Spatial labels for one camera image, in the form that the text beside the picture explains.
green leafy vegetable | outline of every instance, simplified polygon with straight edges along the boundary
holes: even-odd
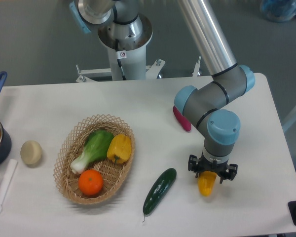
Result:
[[[72,172],[81,174],[89,163],[104,160],[113,138],[114,135],[105,130],[92,132],[84,143],[82,154],[71,163]]]

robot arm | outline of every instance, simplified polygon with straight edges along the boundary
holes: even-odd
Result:
[[[208,67],[213,82],[201,89],[184,87],[174,104],[204,136],[201,158],[190,156],[188,169],[196,173],[217,173],[221,182],[233,180],[237,165],[228,165],[229,154],[239,136],[240,120],[222,107],[245,94],[255,84],[254,74],[238,66],[208,0],[178,0],[185,21]],[[148,19],[138,16],[138,0],[79,0],[82,17],[102,24],[113,14],[113,22],[99,28],[107,47],[113,80],[143,79],[146,74],[146,44],[152,28]],[[133,53],[121,61],[115,51]]]
[[[221,182],[233,180],[237,165],[228,165],[229,154],[239,136],[238,116],[223,106],[245,94],[255,84],[247,66],[238,66],[208,0],[179,0],[185,21],[204,58],[213,82],[197,90],[181,89],[175,106],[204,136],[202,157],[190,155],[188,169],[217,173]]]

yellow object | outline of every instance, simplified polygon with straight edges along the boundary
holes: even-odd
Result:
[[[198,176],[198,189],[203,196],[207,197],[212,193],[216,177],[217,174],[210,171],[204,171]]]
[[[126,162],[132,154],[132,146],[130,138],[124,134],[116,135],[111,141],[108,149],[108,159],[114,163],[122,164]]]

white table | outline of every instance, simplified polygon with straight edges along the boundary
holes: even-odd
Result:
[[[234,181],[216,180],[202,197],[187,170],[190,154],[201,155],[203,137],[186,133],[172,113],[176,93],[200,88],[211,77],[5,87],[0,121],[11,135],[8,159],[19,161],[0,214],[0,237],[23,236],[203,236],[236,237],[296,232],[287,203],[296,200],[296,174],[265,76],[227,109],[240,118],[240,137],[230,163]],[[81,206],[55,187],[54,164],[69,132],[86,117],[111,114],[133,129],[136,153],[126,182],[109,201]],[[20,149],[27,140],[43,148],[37,168],[25,166]],[[177,180],[162,203],[143,221],[148,191],[167,168]]]

gray floor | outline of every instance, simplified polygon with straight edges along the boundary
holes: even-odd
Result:
[[[108,68],[96,27],[83,34],[69,10],[71,0],[0,1],[0,71],[6,85],[70,83],[80,69]],[[141,0],[153,25],[147,63],[166,61],[164,77],[190,76],[199,53],[174,0]],[[239,64],[267,76],[280,120],[296,104],[296,19],[267,21],[259,0],[211,0]],[[208,70],[202,62],[204,75]],[[296,167],[296,124],[286,133]]]

